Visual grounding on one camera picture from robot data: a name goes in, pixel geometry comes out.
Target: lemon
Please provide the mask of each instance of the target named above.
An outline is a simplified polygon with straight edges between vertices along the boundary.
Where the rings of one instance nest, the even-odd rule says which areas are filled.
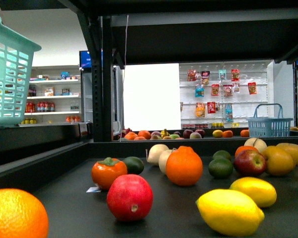
[[[201,195],[196,204],[208,226],[226,236],[250,236],[265,217],[253,199],[231,189],[211,190]]]
[[[260,208],[272,206],[277,199],[274,186],[260,178],[239,178],[229,188],[250,196]]]

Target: yellow fruit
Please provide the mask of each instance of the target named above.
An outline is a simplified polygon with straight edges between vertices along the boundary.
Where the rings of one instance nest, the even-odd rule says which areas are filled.
[[[297,144],[279,143],[276,146],[286,150],[292,156],[295,164],[298,165],[298,145]]]
[[[268,146],[262,152],[262,155],[266,159],[266,173],[270,175],[285,176],[295,167],[295,163],[291,155],[275,145]]]
[[[260,178],[239,178],[229,188],[250,196],[260,208],[272,206],[277,199],[274,186]]]
[[[215,138],[221,138],[223,136],[223,131],[221,131],[221,130],[215,130],[215,131],[213,131],[212,135]]]
[[[201,195],[196,204],[208,226],[226,236],[250,236],[265,217],[253,199],[231,189],[211,190]]]

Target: packaged snack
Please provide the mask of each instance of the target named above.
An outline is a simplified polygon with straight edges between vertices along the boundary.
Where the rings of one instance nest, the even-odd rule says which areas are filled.
[[[220,110],[220,103],[215,103],[215,111],[219,111]]]
[[[226,121],[231,122],[233,121],[233,108],[232,103],[227,103],[225,106],[225,117]]]
[[[229,97],[232,96],[232,87],[233,85],[223,85],[223,96]]]
[[[204,97],[204,87],[201,83],[195,85],[195,97]]]
[[[216,107],[215,102],[208,102],[208,113],[215,113]]]
[[[202,75],[202,84],[208,85],[209,79],[210,79],[210,72],[209,71],[201,71],[201,75]]]
[[[197,74],[196,74],[196,80],[199,81],[199,82],[202,82],[202,75],[201,75],[201,72],[197,71]]]
[[[232,81],[239,81],[239,69],[232,69]]]
[[[196,81],[197,80],[196,74],[197,74],[197,71],[195,69],[189,69],[189,71],[188,71],[188,81]]]
[[[233,83],[233,93],[239,93],[239,83]]]
[[[220,77],[220,80],[226,80],[226,69],[219,70],[219,77]]]
[[[220,85],[219,84],[212,84],[211,85],[211,95],[218,96],[220,93]]]
[[[205,106],[204,103],[196,103],[195,104],[195,115],[200,118],[205,117]]]
[[[248,91],[249,94],[257,94],[257,89],[256,89],[256,83],[252,82],[252,83],[248,83]]]

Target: product box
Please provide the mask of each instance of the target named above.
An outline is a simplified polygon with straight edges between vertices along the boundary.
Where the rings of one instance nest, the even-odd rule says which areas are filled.
[[[45,88],[44,95],[45,96],[54,96],[54,88],[53,87]]]

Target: blue basket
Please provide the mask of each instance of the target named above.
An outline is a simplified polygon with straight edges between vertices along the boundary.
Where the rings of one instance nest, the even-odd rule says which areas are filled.
[[[260,106],[278,105],[277,118],[258,118],[257,109]],[[248,129],[250,137],[286,137],[290,133],[290,122],[292,118],[284,118],[283,107],[278,103],[260,104],[256,107],[254,117],[248,118]]]
[[[3,26],[0,18],[0,126],[22,122],[35,51],[41,47]]]

